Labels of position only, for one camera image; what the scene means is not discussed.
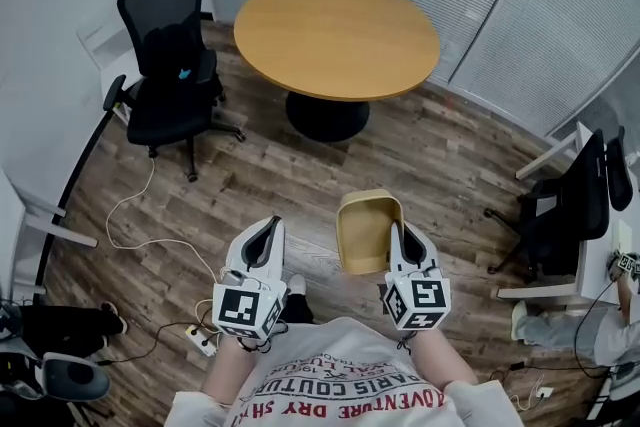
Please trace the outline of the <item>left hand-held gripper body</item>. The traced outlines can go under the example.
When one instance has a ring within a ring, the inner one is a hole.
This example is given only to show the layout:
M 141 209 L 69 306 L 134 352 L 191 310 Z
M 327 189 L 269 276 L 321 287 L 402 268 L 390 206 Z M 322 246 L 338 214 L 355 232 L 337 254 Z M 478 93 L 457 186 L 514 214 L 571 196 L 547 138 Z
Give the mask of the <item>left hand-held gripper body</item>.
M 223 270 L 222 282 L 213 288 L 213 324 L 229 336 L 266 342 L 286 301 L 283 260 L 262 267 L 236 260 Z

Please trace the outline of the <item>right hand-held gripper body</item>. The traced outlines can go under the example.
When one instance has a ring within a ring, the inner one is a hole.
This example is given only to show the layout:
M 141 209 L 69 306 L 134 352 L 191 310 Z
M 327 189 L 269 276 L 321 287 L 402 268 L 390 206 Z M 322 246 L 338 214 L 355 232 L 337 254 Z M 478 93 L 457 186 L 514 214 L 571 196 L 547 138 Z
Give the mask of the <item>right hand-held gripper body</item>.
M 382 304 L 398 331 L 434 329 L 451 311 L 450 280 L 436 262 L 425 268 L 391 264 L 385 285 Z

